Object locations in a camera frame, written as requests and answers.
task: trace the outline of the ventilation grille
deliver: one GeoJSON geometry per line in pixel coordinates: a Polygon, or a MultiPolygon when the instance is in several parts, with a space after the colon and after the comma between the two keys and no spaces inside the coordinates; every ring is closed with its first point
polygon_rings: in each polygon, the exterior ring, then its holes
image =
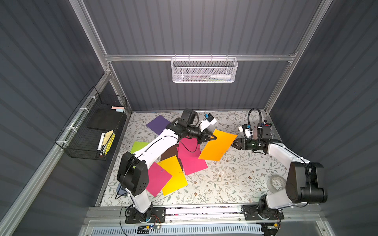
{"type": "Polygon", "coordinates": [[[172,58],[172,80],[175,83],[232,83],[237,69],[236,57],[186,60],[172,58]]]}
{"type": "MultiPolygon", "coordinates": [[[[137,235],[188,235],[188,234],[229,234],[248,233],[263,235],[261,225],[257,224],[206,224],[206,225],[163,225],[160,230],[150,229],[147,233],[137,233],[138,226],[122,226],[128,236],[137,235]]],[[[92,235],[124,235],[120,227],[94,227],[92,235]]]]}

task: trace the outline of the corrugated wall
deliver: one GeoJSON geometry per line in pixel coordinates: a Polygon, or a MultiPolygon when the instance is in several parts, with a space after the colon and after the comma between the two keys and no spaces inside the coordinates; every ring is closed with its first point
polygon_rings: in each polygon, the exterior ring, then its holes
{"type": "Polygon", "coordinates": [[[108,54],[288,54],[320,1],[84,2],[108,54]]]}
{"type": "MultiPolygon", "coordinates": [[[[320,0],[85,0],[108,54],[289,54],[320,0]]],[[[166,62],[114,62],[134,111],[264,108],[286,62],[239,62],[234,83],[175,84],[166,62]]]]}
{"type": "MultiPolygon", "coordinates": [[[[103,74],[68,1],[0,1],[0,219],[103,74]]],[[[76,235],[108,163],[63,156],[14,235],[76,235]]]]}
{"type": "Polygon", "coordinates": [[[283,142],[327,171],[337,235],[378,222],[378,1],[334,0],[271,111],[283,142]]]}
{"type": "Polygon", "coordinates": [[[287,62],[239,62],[234,83],[174,83],[170,62],[113,62],[134,111],[265,107],[287,62]]]}

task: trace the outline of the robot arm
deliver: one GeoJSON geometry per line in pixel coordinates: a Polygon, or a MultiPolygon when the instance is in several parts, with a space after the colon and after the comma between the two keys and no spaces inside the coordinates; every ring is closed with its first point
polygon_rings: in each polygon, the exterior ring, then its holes
{"type": "Polygon", "coordinates": [[[232,144],[238,150],[262,150],[289,170],[284,189],[261,197],[257,208],[259,215],[266,218],[272,214],[278,215],[278,209],[285,207],[325,202],[327,191],[323,166],[300,157],[280,140],[272,139],[270,126],[271,124],[259,123],[255,131],[257,139],[238,138],[232,144]]]}
{"type": "Polygon", "coordinates": [[[126,152],[119,165],[117,180],[130,194],[135,213],[141,222],[147,222],[152,214],[152,203],[147,196],[149,183],[148,169],[168,148],[172,147],[184,137],[195,138],[198,144],[216,140],[217,137],[207,127],[215,124],[216,120],[209,113],[196,127],[192,125],[198,114],[190,109],[185,109],[181,118],[175,119],[167,125],[166,129],[146,147],[131,154],[126,152]]]}

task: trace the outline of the white wire basket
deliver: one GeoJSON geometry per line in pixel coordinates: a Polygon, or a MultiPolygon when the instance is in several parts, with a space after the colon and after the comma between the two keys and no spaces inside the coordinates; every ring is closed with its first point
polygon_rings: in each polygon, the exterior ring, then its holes
{"type": "Polygon", "coordinates": [[[236,57],[180,56],[171,60],[175,83],[232,83],[235,81],[236,57]]]}

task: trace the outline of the black wire basket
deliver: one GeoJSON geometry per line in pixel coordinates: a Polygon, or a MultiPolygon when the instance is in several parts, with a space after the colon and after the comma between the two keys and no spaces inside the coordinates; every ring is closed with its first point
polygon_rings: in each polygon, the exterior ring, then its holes
{"type": "Polygon", "coordinates": [[[106,160],[107,154],[111,153],[111,147],[115,148],[115,146],[117,146],[116,143],[113,143],[115,137],[122,133],[122,128],[127,118],[126,107],[126,98],[123,96],[96,93],[95,96],[91,97],[86,108],[80,108],[82,111],[78,119],[67,127],[72,116],[69,118],[65,125],[66,128],[61,131],[55,143],[70,157],[106,160]],[[95,116],[98,109],[111,110],[112,106],[124,107],[124,110],[118,124],[113,130],[113,134],[106,144],[102,146],[101,150],[98,150],[101,134],[106,133],[106,131],[89,128],[88,124],[93,116],[95,116]],[[61,138],[60,136],[65,129],[68,129],[67,135],[61,138]]]}

